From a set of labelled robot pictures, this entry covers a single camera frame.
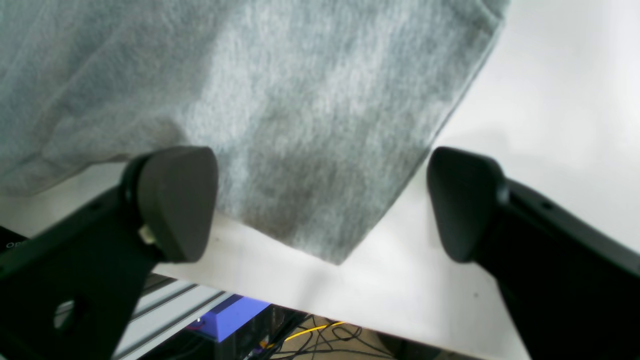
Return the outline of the image-left right gripper right finger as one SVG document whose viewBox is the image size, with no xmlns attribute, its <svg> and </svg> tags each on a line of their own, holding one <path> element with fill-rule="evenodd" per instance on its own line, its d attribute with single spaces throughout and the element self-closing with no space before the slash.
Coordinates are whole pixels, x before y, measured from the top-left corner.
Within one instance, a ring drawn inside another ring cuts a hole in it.
<svg viewBox="0 0 640 360">
<path fill-rule="evenodd" d="M 491 157 L 440 146 L 427 165 L 439 238 L 489 273 L 533 360 L 637 360 L 640 258 Z"/>
</svg>

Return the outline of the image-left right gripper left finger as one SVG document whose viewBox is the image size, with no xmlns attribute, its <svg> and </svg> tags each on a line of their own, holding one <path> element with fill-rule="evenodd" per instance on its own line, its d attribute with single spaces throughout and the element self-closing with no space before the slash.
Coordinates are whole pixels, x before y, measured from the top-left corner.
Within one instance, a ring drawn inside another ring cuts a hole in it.
<svg viewBox="0 0 640 360">
<path fill-rule="evenodd" d="M 218 166 L 208 146 L 132 160 L 118 186 L 1 255 L 1 355 L 109 360 L 160 263 L 201 259 Z"/>
</svg>

